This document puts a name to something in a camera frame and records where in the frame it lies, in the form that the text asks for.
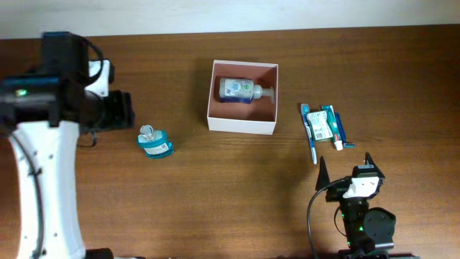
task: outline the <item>brown tabletop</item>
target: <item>brown tabletop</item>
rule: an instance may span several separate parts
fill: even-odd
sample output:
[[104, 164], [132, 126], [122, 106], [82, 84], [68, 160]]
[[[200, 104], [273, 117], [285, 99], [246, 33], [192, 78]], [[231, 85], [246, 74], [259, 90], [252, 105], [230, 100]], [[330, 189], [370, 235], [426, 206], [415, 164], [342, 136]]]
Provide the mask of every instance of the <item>brown tabletop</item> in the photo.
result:
[[[308, 256], [306, 208], [318, 165], [300, 103], [333, 104], [356, 148], [319, 143], [331, 179], [370, 152], [386, 175], [370, 201], [397, 217], [392, 253], [460, 253], [460, 26], [92, 37], [116, 67], [112, 89], [132, 94], [134, 129], [101, 133], [78, 149], [78, 218], [87, 248], [147, 258]], [[0, 76], [36, 63], [38, 40], [0, 41]], [[277, 63], [273, 136], [210, 132], [214, 59]], [[166, 130], [175, 153], [150, 160], [140, 126]], [[0, 250], [19, 247], [17, 172], [0, 141]], [[338, 204], [313, 205], [317, 250], [336, 253]], [[338, 219], [339, 228], [343, 229]]]

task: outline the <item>cardboard box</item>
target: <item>cardboard box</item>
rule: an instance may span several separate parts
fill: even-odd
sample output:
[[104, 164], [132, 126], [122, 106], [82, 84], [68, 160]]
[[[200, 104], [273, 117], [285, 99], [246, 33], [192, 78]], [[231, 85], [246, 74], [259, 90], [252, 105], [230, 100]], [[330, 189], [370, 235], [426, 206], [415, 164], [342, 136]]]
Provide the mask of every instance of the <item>cardboard box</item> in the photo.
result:
[[[251, 104], [221, 103], [221, 78], [248, 78], [262, 88], [274, 87], [275, 103], [263, 96]], [[209, 130], [272, 135], [278, 110], [278, 64], [215, 60], [209, 91]]]

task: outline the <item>blue toothbrush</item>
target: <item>blue toothbrush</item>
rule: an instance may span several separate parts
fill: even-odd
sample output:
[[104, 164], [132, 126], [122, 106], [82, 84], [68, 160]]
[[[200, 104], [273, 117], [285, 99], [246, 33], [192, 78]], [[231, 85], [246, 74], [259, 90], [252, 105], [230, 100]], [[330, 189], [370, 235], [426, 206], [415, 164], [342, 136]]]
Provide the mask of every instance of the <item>blue toothbrush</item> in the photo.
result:
[[316, 165], [318, 162], [316, 159], [316, 149], [315, 143], [313, 142], [313, 138], [311, 137], [311, 129], [310, 125], [308, 125], [307, 114], [310, 113], [310, 107], [308, 104], [300, 105], [300, 112], [302, 113], [303, 125], [305, 125], [305, 129], [308, 133], [308, 139], [310, 139], [310, 147], [311, 147], [311, 158], [313, 159], [313, 163]]

